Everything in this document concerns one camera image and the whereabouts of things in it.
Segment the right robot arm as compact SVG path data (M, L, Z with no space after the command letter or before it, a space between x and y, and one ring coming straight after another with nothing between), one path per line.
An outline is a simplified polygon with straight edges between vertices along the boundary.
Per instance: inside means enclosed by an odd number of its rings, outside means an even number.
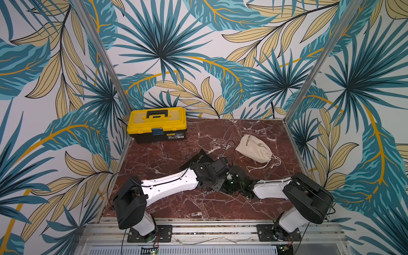
M247 199L284 199L293 207L281 213L266 238L288 241L298 236L299 227L308 223L321 224L332 208L333 195L303 173L280 180L252 180L242 168L230 168L221 191L240 194Z

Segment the beige drawstring dryer bag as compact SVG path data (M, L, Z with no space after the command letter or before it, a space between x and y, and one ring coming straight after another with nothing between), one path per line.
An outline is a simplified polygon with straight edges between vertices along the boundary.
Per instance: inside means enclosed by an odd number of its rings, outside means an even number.
M254 170L266 168L273 160L276 160L276 162L272 163L270 166L271 168L280 166L282 164L282 160L271 151L270 147L265 142L253 135L245 134L241 138L240 143L235 150L243 156L252 159L257 163L263 164L261 167L246 167L249 173Z

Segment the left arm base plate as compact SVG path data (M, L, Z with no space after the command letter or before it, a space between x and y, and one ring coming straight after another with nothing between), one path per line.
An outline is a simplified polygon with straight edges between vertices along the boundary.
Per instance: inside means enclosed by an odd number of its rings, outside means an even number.
M127 243L170 243L172 240L173 226L158 225L145 235L141 235L134 227L130 228Z

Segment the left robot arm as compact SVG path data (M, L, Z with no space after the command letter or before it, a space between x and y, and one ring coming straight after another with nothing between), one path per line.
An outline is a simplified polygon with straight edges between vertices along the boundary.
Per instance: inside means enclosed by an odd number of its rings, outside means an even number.
M219 191L226 180L228 163L219 158L212 163L192 163L181 172L153 180L129 178L113 198L118 227L132 228L142 236L156 231L156 223L146 208L174 194L195 189Z

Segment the black drawstring dryer bag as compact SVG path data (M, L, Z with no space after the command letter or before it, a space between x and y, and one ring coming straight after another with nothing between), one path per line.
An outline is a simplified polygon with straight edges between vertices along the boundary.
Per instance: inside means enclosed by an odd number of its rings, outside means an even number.
M179 169L182 171L187 169L194 170L197 167L201 167L213 162L214 160L202 149L199 153L189 159L185 164L179 167Z

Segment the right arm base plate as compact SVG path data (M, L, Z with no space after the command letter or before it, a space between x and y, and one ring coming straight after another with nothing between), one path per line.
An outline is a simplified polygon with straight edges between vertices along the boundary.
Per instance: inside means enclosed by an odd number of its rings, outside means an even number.
M256 225L257 234L260 242L298 242L302 237L299 229L289 233L275 224Z

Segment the yellow black toolbox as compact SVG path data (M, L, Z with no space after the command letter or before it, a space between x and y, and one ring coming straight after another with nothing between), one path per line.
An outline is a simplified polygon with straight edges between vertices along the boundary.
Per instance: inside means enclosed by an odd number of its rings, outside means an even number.
M187 113L182 107L131 112L127 133L139 144L186 138Z

